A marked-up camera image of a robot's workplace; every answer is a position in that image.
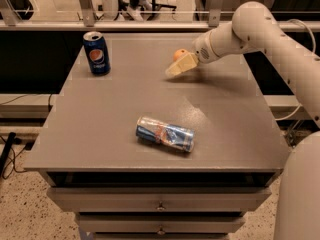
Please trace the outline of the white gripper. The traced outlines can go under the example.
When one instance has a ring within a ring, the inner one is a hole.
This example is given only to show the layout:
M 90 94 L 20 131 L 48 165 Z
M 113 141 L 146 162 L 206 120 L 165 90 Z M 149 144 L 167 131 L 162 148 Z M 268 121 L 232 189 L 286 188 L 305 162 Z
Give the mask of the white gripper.
M 214 50 L 213 37 L 214 30 L 201 34 L 193 41 L 194 53 L 188 52 L 180 57 L 166 69 L 168 77 L 178 76 L 186 71 L 196 68 L 199 61 L 201 63 L 211 63 L 220 59 L 218 53 Z

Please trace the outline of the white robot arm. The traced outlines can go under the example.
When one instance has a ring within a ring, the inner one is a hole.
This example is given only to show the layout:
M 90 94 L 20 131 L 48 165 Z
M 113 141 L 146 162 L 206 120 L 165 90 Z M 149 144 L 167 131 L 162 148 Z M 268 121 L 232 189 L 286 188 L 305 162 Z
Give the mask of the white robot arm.
M 260 51 L 320 125 L 320 60 L 285 34 L 269 9 L 255 1 L 239 6 L 232 20 L 194 40 L 192 50 L 176 57 L 169 77 L 231 54 Z M 273 240 L 320 238 L 320 132 L 303 139 L 282 173 Z

